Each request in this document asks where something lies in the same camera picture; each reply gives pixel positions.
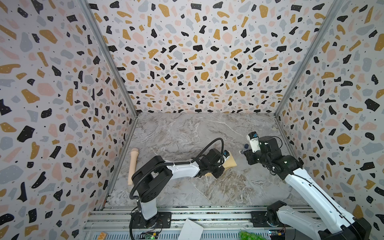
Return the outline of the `blue white glue stick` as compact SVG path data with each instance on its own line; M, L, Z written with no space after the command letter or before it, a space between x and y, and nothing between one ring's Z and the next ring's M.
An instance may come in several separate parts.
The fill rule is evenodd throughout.
M259 135L257 132L251 132L247 135L247 140L250 143L250 147L253 153L256 153L260 150Z

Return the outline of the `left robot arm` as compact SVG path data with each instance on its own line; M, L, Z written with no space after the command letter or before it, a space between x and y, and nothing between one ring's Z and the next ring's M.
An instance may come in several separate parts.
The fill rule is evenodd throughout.
M169 181L200 178L207 174L219 178L225 171L224 163L230 157L230 152L216 149L184 162L165 161L161 156L155 156L132 175L130 199L137 202L142 219L153 220L158 215L157 196Z

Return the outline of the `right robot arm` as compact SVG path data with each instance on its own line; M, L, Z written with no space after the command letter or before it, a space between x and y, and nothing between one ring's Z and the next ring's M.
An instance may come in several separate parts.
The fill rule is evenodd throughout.
M282 155L273 136L247 135L250 149L242 153L249 165L261 164L272 175L296 190L318 214L310 218L282 201L267 207L265 221L271 227L280 224L295 228L312 240L367 240L372 226L363 217L356 218L333 200L308 174L303 165L291 155Z

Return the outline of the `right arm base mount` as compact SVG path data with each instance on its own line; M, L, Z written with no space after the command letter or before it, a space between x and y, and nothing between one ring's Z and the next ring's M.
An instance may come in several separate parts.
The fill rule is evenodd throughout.
M289 225L288 221L285 221L284 223L281 222L281 219L278 217L278 213L280 212L281 211L252 211L250 221L254 228L282 228L284 226L292 227Z

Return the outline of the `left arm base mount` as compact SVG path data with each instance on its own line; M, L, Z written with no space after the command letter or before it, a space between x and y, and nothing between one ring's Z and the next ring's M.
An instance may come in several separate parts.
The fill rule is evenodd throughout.
M171 227L172 213L158 212L154 217L145 220L142 213L135 211L131 214L131 229L169 229Z

